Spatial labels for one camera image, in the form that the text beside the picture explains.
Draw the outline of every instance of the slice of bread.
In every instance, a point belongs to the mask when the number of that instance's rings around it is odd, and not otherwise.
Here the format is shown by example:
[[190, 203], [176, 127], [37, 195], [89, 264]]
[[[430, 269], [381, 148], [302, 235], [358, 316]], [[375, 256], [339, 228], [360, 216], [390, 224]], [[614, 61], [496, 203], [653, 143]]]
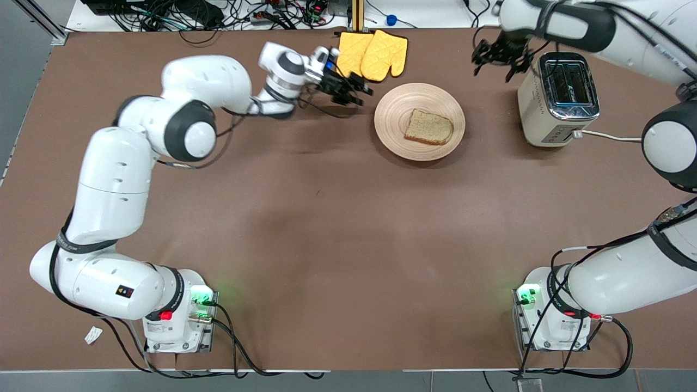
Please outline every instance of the slice of bread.
[[409, 127], [404, 133], [404, 139], [442, 146], [450, 140], [452, 132], [452, 122], [449, 119], [414, 109], [411, 112]]

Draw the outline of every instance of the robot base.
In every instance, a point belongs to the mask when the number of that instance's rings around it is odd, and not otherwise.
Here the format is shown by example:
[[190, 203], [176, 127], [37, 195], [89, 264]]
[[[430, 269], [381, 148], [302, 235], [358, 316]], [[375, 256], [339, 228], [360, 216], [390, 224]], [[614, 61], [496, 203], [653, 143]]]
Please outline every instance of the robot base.
[[200, 301], [217, 302], [214, 293], [204, 279], [194, 271], [179, 270], [184, 278], [183, 298], [172, 312], [170, 320], [156, 322], [143, 318], [146, 349], [150, 353], [184, 354], [210, 352], [213, 342], [215, 306], [201, 305]]
[[[585, 347], [586, 338], [590, 330], [590, 318], [574, 319], [564, 315], [554, 305], [547, 309], [544, 318], [540, 320], [545, 306], [549, 302], [547, 292], [547, 277], [551, 269], [541, 267], [530, 272], [525, 283], [513, 290], [513, 319], [516, 329], [516, 340], [519, 347], [525, 350], [530, 342], [530, 334], [537, 323], [541, 323], [535, 332], [535, 338], [530, 349], [535, 351], [569, 351], [578, 333], [581, 323], [581, 334], [576, 340], [575, 348]], [[522, 304], [527, 299], [530, 303]]]

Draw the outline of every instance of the brown tabletop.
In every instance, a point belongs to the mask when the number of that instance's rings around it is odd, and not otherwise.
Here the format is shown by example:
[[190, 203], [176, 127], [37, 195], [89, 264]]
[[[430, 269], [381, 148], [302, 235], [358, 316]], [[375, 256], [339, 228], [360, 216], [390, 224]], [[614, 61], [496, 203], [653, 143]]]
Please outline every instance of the brown tabletop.
[[[406, 70], [373, 85], [356, 116], [307, 109], [285, 121], [247, 119], [208, 169], [158, 165], [143, 227], [119, 242], [125, 255], [200, 272], [264, 368], [515, 368], [510, 290], [557, 249], [638, 230], [682, 196], [637, 144], [527, 144], [516, 104], [523, 76], [506, 84], [507, 69], [490, 67], [473, 77], [473, 31], [397, 33], [410, 40]], [[105, 326], [35, 284], [29, 262], [55, 238], [89, 137], [121, 102], [159, 94], [163, 65], [193, 54], [235, 57], [257, 91], [267, 40], [306, 54], [338, 45], [326, 30], [219, 33], [206, 48], [177, 33], [76, 33], [54, 49], [0, 189], [0, 368], [130, 367], [109, 331], [85, 345], [90, 326]], [[637, 136], [676, 103], [671, 86], [588, 61], [602, 107], [594, 130]], [[409, 82], [449, 91], [466, 115], [461, 145], [442, 160], [408, 162], [375, 134], [380, 97]], [[222, 128], [229, 117], [218, 114]], [[686, 310], [695, 299], [620, 316], [634, 337], [633, 367], [694, 367], [697, 314]], [[621, 333], [605, 328], [571, 364], [616, 367], [623, 345]], [[533, 355], [529, 365], [561, 358]], [[175, 364], [174, 356], [158, 360]], [[180, 355], [176, 366], [230, 368], [230, 342], [217, 335], [213, 353]]]

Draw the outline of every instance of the yellow oven mitt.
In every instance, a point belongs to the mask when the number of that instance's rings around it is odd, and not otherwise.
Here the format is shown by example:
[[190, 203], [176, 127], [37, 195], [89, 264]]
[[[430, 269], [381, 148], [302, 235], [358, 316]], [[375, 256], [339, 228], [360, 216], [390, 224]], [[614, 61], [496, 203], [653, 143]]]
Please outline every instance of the yellow oven mitt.
[[360, 72], [360, 64], [363, 62], [365, 50], [372, 40], [372, 34], [342, 33], [339, 39], [339, 51], [341, 53], [337, 60], [339, 73], [345, 77], [351, 76], [352, 72], [363, 76]]
[[400, 76], [404, 72], [407, 45], [406, 38], [396, 37], [381, 30], [376, 31], [360, 65], [362, 76], [382, 82], [387, 77], [390, 67], [392, 76]]

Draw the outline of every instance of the round wooden plate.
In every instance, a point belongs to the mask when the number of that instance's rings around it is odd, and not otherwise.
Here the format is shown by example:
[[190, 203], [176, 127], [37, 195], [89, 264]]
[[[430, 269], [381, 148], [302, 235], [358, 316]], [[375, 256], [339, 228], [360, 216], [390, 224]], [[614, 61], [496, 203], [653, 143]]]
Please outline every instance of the round wooden plate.
[[[442, 146], [404, 139], [414, 109], [448, 118], [453, 133]], [[375, 130], [391, 152], [411, 160], [435, 160], [455, 150], [465, 134], [465, 114], [455, 98], [445, 90], [425, 83], [403, 84], [380, 100], [375, 110]]]

